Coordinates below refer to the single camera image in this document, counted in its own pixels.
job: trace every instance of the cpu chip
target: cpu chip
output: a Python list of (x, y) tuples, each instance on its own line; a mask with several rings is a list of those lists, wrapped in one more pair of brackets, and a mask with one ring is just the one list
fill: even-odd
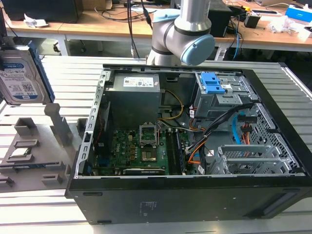
[(157, 153), (155, 149), (143, 149), (142, 150), (142, 162), (156, 162), (157, 161)]

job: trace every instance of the blue cable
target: blue cable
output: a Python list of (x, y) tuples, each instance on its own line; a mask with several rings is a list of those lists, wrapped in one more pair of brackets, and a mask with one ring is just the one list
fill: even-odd
[(232, 132), (233, 132), (233, 135), (234, 135), (234, 138), (235, 138), (235, 141), (238, 145), (240, 145), (240, 139), (239, 139), (239, 136), (238, 136), (238, 133), (237, 133), (237, 130), (236, 130), (236, 120), (237, 120), (237, 116), (235, 116), (232, 120)]
[(236, 58), (237, 52), (238, 52), (238, 46), (239, 46), (239, 37), (238, 37), (238, 25), (239, 25), (239, 15), (238, 15), (238, 24), (236, 26), (236, 37), (237, 37), (237, 44), (236, 44), (236, 50), (235, 50), (235, 54), (232, 60), (234, 60)]
[(233, 60), (236, 58), (236, 55), (237, 55), (237, 52), (238, 52), (238, 46), (239, 46), (239, 37), (238, 37), (238, 34), (236, 34), (236, 36), (237, 36), (237, 45), (236, 45), (236, 50), (235, 50), (235, 54), (234, 54)]

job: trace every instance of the floor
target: floor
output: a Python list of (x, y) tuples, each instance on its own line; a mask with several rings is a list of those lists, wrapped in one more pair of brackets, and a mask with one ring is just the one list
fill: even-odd
[[(15, 38), (16, 44), (27, 44), (32, 41), (38, 48), (41, 55), (60, 55), (60, 52), (55, 52), (53, 44), (54, 39), (26, 39)], [(91, 40), (70, 40), (69, 46), (72, 56), (91, 56), (91, 57), (123, 57), (131, 58), (130, 42), (103, 41), (103, 51), (98, 51), (96, 41)], [(136, 47), (141, 58), (149, 54), (151, 44), (137, 43)], [(268, 51), (244, 49), (238, 53), (235, 60), (240, 61), (265, 61), (265, 62), (284, 62), (288, 67), (303, 81), (303, 83), (312, 90), (312, 55), (306, 52), (288, 52), (275, 51), (270, 59), (267, 59)], [(216, 50), (210, 55), (209, 60), (213, 60)], [(228, 50), (225, 60), (232, 60), (234, 48)]]

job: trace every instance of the green circuit board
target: green circuit board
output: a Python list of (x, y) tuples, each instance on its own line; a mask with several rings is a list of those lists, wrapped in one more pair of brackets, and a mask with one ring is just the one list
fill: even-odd
[[(144, 132), (142, 138), (153, 140), (155, 135), (153, 132)], [(189, 144), (186, 132), (180, 132), (179, 138), (182, 147)], [(159, 131), (159, 143), (153, 148), (140, 146), (139, 131), (116, 130), (110, 158), (97, 156), (95, 168), (95, 174), (99, 176), (117, 176), (127, 168), (163, 169), (165, 174), (169, 175), (166, 132)]]

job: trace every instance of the desk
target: desk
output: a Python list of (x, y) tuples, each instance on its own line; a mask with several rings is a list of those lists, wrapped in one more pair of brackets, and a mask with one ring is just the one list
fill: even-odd
[(5, 26), (8, 36), (18, 36), (24, 38), (52, 38), (58, 40), (62, 55), (69, 55), (69, 47), (65, 35), (59, 34), (59, 28), (63, 23), (49, 22), (48, 27), (31, 28), (23, 21), (11, 21), (4, 9), (2, 8)]
[[(43, 67), (67, 122), (86, 117), (91, 111), (102, 65), (144, 64), (144, 59), (45, 56)], [(309, 90), (287, 68), (278, 63), (207, 61), (206, 67), (253, 69), (268, 89), (288, 120), (312, 148), (311, 98)], [(0, 160), (15, 135), (18, 117), (32, 117), (35, 123), (50, 123), (43, 105), (6, 106), (0, 117)], [(0, 233), (12, 234), (182, 234), (182, 233), (311, 233), (312, 198), (289, 207), (273, 219), (139, 223), (90, 226), (72, 199), (64, 198), (65, 190), (0, 193)]]
[[(253, 8), (262, 8), (256, 3), (246, 3), (244, 1), (228, 2), (228, 5), (246, 5)], [(269, 7), (270, 10), (283, 11), (286, 8)], [(114, 9), (112, 12), (118, 14), (115, 18), (126, 18), (127, 13), (124, 8)], [(243, 23), (239, 25), (239, 32), (243, 35), (244, 43), (242, 48), (267, 49), (267, 50), (287, 50), (312, 52), (312, 38), (306, 41), (300, 39), (297, 33), (272, 33), (266, 26), (268, 21), (259, 21), (257, 28), (245, 28)], [(54, 38), (59, 42), (62, 55), (70, 55), (67, 39), (96, 40), (96, 41), (130, 41), (129, 28), (127, 23), (115, 22), (104, 19), (95, 11), (84, 11), (78, 23), (49, 23), (50, 27), (42, 29), (32, 29), (27, 27), (22, 21), (13, 21), (11, 27), (21, 37)], [(133, 23), (133, 35), (135, 42), (151, 43), (152, 30), (145, 21)], [(226, 50), (234, 39), (233, 35), (226, 35), (224, 38), (215, 38), (216, 46), (219, 47), (215, 60), (223, 60)]]

